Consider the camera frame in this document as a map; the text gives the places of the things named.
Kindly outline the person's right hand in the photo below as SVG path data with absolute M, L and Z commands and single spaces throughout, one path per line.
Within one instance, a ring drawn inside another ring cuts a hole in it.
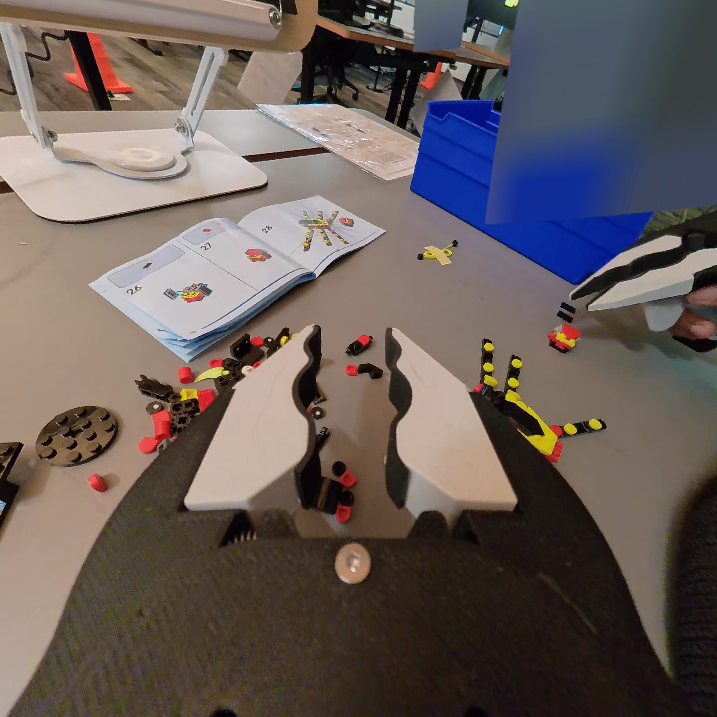
M 676 323 L 668 330 L 673 336 L 690 340 L 707 340 L 716 335 L 716 324 L 695 313 L 690 307 L 716 307 L 716 267 L 697 274 L 692 290 L 683 300 L 683 310 Z

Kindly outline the white metal stand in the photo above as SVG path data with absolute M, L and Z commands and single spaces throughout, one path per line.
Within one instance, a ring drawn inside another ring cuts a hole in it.
M 267 183 L 261 170 L 198 130 L 229 49 L 204 46 L 173 128 L 56 133 L 37 110 L 21 27 L 1 21 L 29 134 L 1 138 L 1 178 L 37 216 L 65 223 L 101 220 Z

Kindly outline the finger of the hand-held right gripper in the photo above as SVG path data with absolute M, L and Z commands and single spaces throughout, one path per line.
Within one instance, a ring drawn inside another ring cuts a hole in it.
M 683 256 L 683 236 L 664 235 L 651 239 L 615 256 L 576 287 L 570 299 L 577 300 L 608 291 L 621 282 L 672 266 L 681 261 Z
M 605 292 L 587 296 L 588 311 L 597 312 L 685 297 L 698 274 L 698 254 L 684 254 L 678 263 L 621 282 Z

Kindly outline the black office chair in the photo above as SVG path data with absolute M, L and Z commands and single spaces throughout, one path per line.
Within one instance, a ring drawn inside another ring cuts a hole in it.
M 351 99 L 354 102 L 359 99 L 359 89 L 345 76 L 346 66 L 347 61 L 341 57 L 326 57 L 315 62 L 315 83 L 318 82 L 319 76 L 325 76 L 326 90 L 323 94 L 313 95 L 311 103 L 336 103 L 348 107 L 338 96 L 339 91 L 345 87 L 351 91 Z

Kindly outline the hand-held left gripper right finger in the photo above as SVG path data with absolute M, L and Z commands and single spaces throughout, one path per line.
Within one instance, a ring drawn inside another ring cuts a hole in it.
M 389 426 L 385 486 L 413 518 L 467 510 L 511 512 L 518 504 L 467 387 L 398 328 L 385 333 Z

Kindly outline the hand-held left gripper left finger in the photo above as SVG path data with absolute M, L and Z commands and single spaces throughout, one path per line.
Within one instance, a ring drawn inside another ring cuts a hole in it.
M 313 324 L 238 382 L 184 497 L 188 510 L 313 506 L 323 483 L 309 410 L 320 360 Z

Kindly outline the nested blue plastic bins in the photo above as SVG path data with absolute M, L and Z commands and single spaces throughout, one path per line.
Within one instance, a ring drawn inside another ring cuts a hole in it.
M 652 212 L 487 224 L 499 123 L 489 100 L 429 102 L 411 190 L 573 285 L 639 239 Z

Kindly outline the wooden board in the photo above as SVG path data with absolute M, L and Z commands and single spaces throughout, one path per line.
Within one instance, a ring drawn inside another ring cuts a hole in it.
M 2 1 L 1 20 L 180 44 L 293 52 L 312 37 L 318 2 Z

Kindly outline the lego instruction booklet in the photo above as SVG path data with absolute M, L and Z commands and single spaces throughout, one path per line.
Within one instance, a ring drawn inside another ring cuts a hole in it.
M 188 228 L 90 287 L 191 361 L 384 229 L 322 196 Z

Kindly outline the person's black sweater torso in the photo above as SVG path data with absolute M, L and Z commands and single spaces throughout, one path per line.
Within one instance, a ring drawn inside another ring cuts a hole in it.
M 716 715 L 716 478 L 690 500 L 670 569 L 671 667 L 693 716 Z

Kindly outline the black round lego plate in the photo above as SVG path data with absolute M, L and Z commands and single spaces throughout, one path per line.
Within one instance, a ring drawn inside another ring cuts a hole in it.
M 41 429 L 35 452 L 50 465 L 75 467 L 109 450 L 117 434 L 118 420 L 108 409 L 76 407 L 56 415 Z

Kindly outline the black lego bracket assembly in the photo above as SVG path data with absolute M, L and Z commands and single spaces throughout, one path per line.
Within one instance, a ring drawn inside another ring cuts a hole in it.
M 10 481 L 9 476 L 23 447 L 20 442 L 1 443 L 1 527 L 19 492 L 19 486 Z

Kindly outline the clear plastic bag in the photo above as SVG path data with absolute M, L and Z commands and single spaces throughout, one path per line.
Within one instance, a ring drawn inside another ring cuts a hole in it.
M 414 173 L 418 139 L 370 112 L 335 104 L 259 104 L 257 109 L 379 179 Z

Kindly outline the pile of lego pieces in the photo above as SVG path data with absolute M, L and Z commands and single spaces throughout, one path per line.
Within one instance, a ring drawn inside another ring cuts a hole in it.
M 277 338 L 251 338 L 248 334 L 240 337 L 231 345 L 229 349 L 230 356 L 223 361 L 222 367 L 219 369 L 219 373 L 214 380 L 217 390 L 227 393 L 229 395 L 229 402 L 238 382 L 247 378 L 248 375 L 261 367 L 266 360 L 283 348 L 289 340 L 295 336 L 296 334 L 291 335 L 290 331 L 284 330 Z M 316 396 L 309 407 L 315 423 L 317 418 L 323 416 L 323 410 L 318 407 L 317 403 L 324 399 L 323 392 L 317 383 Z M 320 449 L 325 444 L 328 435 L 329 432 L 327 429 L 322 429 L 319 433 L 316 433 L 316 452 L 319 458 Z M 339 523 L 345 524 L 350 520 L 352 515 L 354 494 L 351 488 L 355 485 L 356 479 L 350 472 L 347 472 L 343 465 L 339 465 L 338 467 L 338 478 L 326 478 L 323 475 L 322 477 L 323 483 L 320 492 L 313 506 L 309 509 L 315 509 L 327 515 L 332 515 Z

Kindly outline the black yellow lego spider model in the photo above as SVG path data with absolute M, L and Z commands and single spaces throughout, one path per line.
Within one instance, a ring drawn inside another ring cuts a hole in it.
M 607 425 L 601 419 L 548 425 L 518 393 L 523 366 L 520 356 L 510 357 L 505 384 L 502 390 L 499 389 L 497 379 L 494 377 L 494 351 L 493 342 L 484 338 L 481 342 L 481 382 L 470 392 L 472 402 L 478 406 L 479 400 L 485 399 L 548 461 L 553 463 L 559 461 L 564 447 L 563 438 L 590 435 L 606 430 Z

